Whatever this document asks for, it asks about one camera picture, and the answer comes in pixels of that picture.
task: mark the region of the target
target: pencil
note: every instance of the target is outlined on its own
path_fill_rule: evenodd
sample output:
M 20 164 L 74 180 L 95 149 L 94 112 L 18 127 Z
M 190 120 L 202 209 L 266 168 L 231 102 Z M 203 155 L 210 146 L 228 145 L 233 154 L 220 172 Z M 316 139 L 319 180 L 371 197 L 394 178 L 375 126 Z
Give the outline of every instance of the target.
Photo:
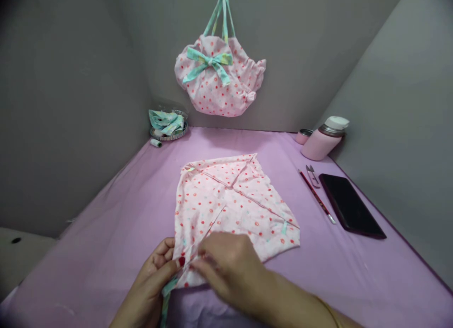
M 307 183 L 308 187 L 311 190 L 311 193 L 313 194 L 313 196 L 315 196 L 316 200 L 318 201 L 319 205 L 321 206 L 321 208 L 326 213 L 327 217 L 329 217 L 329 220 L 332 222 L 332 224 L 336 224 L 334 218 L 332 217 L 332 215 L 330 215 L 329 210 L 327 210 L 327 208 L 325 207 L 324 203 L 322 202 L 322 200 L 319 198 L 318 194 L 316 193 L 315 189 L 313 189 L 313 187 L 308 182 L 307 178 L 303 175 L 302 171 L 299 170 L 299 173 L 301 174 L 301 176 L 304 179 L 305 183 Z

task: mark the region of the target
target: fabric bow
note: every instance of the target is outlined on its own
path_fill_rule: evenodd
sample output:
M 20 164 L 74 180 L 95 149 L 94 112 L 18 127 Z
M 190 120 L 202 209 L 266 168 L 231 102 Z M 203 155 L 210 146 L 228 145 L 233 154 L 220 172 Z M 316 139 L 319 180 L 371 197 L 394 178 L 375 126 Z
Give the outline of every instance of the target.
M 215 57 L 206 57 L 204 54 L 194 50 L 193 48 L 189 47 L 187 49 L 187 57 L 192 60 L 196 60 L 201 62 L 202 64 L 198 67 L 194 68 L 183 80 L 183 83 L 187 83 L 191 80 L 194 80 L 198 75 L 204 71 L 209 66 L 214 67 L 217 72 L 217 75 L 222 80 L 222 84 L 224 86 L 230 84 L 230 78 L 226 73 L 225 69 L 222 65 L 232 65 L 233 64 L 233 57 L 231 54 L 222 53 Z

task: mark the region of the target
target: purple surface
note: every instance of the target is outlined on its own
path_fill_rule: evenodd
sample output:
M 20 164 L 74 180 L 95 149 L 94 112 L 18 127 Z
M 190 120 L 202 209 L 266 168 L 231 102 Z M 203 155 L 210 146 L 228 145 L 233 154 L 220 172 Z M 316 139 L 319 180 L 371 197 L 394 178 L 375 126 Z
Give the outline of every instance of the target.
M 9 319 L 26 327 L 105 327 L 155 246 L 174 233 L 176 187 L 187 162 L 258 153 L 301 226 L 301 247 L 266 266 L 366 327 L 453 327 L 453 297 L 359 192 L 387 235 L 375 240 L 332 225 L 297 169 L 344 176 L 326 158 L 309 161 L 295 135 L 191 128 L 158 149 L 148 143 L 80 214 L 11 300 Z M 322 190 L 317 191 L 336 219 Z M 170 327 L 260 325 L 202 286 L 170 300 Z

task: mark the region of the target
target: hanging bag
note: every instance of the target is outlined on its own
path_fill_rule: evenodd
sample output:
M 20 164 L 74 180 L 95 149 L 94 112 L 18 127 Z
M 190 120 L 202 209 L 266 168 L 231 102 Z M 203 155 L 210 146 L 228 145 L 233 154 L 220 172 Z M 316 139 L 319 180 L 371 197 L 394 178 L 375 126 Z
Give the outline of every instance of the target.
M 227 10 L 232 36 L 228 37 Z M 223 11 L 222 38 L 215 36 Z M 218 0 L 202 35 L 177 57 L 175 75 L 201 113 L 236 117 L 256 99 L 266 70 L 266 60 L 255 63 L 236 39 L 229 0 Z

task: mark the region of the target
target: black phone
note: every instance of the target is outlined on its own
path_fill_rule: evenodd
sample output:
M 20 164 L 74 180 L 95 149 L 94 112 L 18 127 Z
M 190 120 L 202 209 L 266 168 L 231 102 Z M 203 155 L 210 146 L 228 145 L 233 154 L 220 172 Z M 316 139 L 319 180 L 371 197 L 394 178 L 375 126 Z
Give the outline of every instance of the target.
M 345 230 L 377 239 L 387 238 L 349 180 L 326 174 L 321 174 L 319 180 Z

